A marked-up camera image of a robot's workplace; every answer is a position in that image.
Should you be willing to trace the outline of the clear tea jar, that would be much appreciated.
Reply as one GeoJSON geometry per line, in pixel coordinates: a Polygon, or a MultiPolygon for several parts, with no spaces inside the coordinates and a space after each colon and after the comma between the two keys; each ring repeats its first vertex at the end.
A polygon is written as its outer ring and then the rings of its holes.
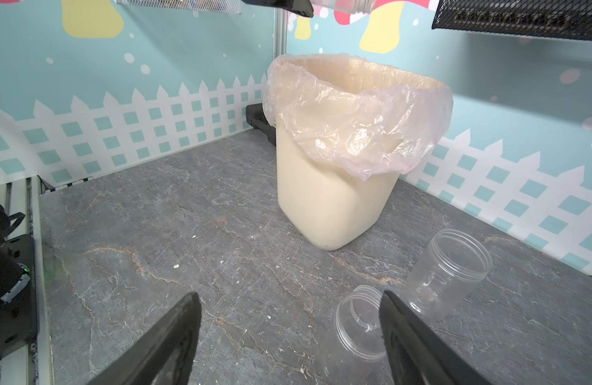
{"type": "Polygon", "coordinates": [[[370,14],[376,5],[375,0],[311,0],[310,2],[345,14],[370,14]]]}
{"type": "Polygon", "coordinates": [[[493,259],[475,238],[443,229],[429,242],[399,297],[421,318],[440,321],[488,275],[493,259]]]}

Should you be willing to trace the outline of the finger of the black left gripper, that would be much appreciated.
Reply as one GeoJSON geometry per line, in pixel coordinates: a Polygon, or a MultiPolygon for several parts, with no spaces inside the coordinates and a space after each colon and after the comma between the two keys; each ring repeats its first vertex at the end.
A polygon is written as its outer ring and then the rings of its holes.
{"type": "Polygon", "coordinates": [[[265,6],[289,11],[298,16],[313,18],[314,9],[310,0],[241,0],[251,6],[265,6]]]}

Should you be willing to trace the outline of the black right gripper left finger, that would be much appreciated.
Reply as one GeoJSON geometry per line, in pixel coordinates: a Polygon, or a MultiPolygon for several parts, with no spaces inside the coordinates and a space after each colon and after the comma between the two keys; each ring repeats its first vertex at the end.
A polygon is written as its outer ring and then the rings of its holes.
{"type": "Polygon", "coordinates": [[[187,384],[199,342],[202,306],[196,292],[183,296],[91,384],[187,384]]]}

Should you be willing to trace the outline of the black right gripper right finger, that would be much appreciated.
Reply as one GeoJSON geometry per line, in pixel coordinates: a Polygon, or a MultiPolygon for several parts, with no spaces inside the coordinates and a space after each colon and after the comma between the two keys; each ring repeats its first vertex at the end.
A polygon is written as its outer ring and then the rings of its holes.
{"type": "Polygon", "coordinates": [[[386,290],[379,319],[395,384],[488,384],[395,293],[386,290]]]}

